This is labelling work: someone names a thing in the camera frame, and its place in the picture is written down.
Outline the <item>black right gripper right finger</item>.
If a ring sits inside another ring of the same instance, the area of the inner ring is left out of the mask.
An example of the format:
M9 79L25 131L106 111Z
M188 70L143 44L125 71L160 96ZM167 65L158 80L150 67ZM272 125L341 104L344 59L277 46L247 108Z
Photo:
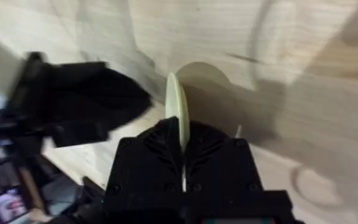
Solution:
M190 192L239 194L264 189L248 141L208 124L190 123L185 162Z

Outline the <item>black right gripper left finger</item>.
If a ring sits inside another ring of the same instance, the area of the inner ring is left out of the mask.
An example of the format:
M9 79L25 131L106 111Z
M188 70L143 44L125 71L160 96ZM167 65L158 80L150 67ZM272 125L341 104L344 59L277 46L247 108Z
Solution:
M119 141L104 201L127 195L181 193L182 168L178 118L162 119L137 136Z

